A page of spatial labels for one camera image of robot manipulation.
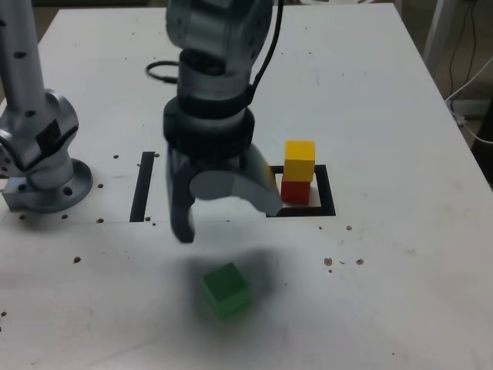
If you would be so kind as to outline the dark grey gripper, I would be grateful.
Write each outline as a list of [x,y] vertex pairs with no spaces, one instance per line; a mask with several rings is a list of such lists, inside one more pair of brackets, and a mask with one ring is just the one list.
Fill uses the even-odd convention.
[[195,237],[191,214],[195,198],[237,197],[267,216],[275,216],[283,208],[272,170],[254,145],[240,155],[227,158],[190,159],[169,144],[166,186],[171,228],[177,240],[184,244],[191,244]]

